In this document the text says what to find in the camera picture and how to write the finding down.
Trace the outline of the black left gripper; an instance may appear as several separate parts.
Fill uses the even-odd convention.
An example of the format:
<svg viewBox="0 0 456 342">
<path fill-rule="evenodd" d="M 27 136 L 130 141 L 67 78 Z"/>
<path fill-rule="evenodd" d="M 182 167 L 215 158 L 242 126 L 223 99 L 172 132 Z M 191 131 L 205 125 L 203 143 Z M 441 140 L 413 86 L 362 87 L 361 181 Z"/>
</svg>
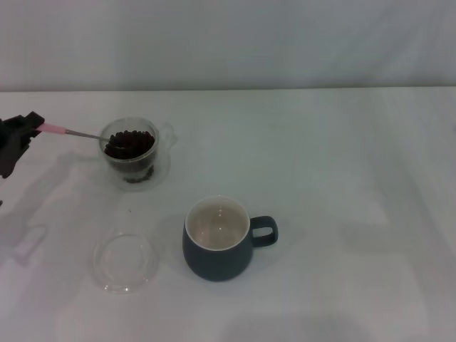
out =
<svg viewBox="0 0 456 342">
<path fill-rule="evenodd" d="M 24 117 L 18 115 L 1 120 L 1 178 L 11 175 L 31 141 L 40 134 L 39 130 L 29 130 L 29 125 L 44 123 L 45 119 L 33 111 Z"/>
</svg>

